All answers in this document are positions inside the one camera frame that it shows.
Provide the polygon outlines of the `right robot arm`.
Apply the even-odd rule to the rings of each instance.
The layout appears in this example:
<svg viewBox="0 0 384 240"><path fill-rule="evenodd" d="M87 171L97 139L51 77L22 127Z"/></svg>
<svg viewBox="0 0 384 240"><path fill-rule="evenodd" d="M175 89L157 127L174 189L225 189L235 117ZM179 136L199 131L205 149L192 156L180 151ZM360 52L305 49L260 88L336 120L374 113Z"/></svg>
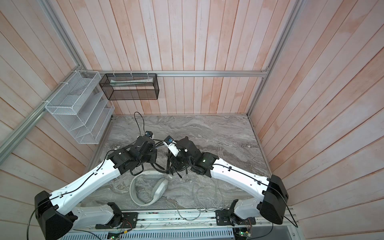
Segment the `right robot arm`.
<svg viewBox="0 0 384 240"><path fill-rule="evenodd" d="M283 223L289 195L280 177L267 178L237 168L214 154L201 152L188 137L168 139L165 144L179 167L189 167L198 175L227 182L251 195L248 200L234 200L221 211L222 220L234 225L261 216L276 225Z"/></svg>

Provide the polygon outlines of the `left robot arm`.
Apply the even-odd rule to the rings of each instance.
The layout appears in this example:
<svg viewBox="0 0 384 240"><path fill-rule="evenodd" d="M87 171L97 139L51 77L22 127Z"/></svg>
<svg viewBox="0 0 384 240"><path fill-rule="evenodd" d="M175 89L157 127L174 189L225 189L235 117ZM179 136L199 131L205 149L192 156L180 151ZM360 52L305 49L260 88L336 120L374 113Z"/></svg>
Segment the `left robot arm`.
<svg viewBox="0 0 384 240"><path fill-rule="evenodd" d="M45 239L58 240L75 226L119 228L123 224L123 213L115 203L85 211L78 210L77 204L105 183L131 173L144 163L155 163L156 158L153 133L147 131L128 146L111 151L101 164L65 187L52 193L38 193L32 216L37 219Z"/></svg>

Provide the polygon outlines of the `black headphones with blue band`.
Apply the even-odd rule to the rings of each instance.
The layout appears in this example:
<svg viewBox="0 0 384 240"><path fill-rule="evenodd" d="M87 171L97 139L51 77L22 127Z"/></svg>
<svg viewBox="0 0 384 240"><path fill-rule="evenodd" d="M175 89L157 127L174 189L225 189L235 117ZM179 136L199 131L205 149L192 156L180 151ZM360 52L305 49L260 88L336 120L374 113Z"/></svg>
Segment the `black headphones with blue band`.
<svg viewBox="0 0 384 240"><path fill-rule="evenodd" d="M156 149L159 147L162 147L162 146L166 146L163 143L163 141L158 141L156 143ZM186 174L188 174L188 165L178 161L177 157L174 157L170 151L166 154L166 156L167 156L167 166L165 168L163 168L162 166L160 166L157 163L151 164L151 166L153 167L154 170L156 170L162 174L172 175L172 176L174 175L174 173L176 173L181 179L183 177L181 176L179 171L185 170Z"/></svg>

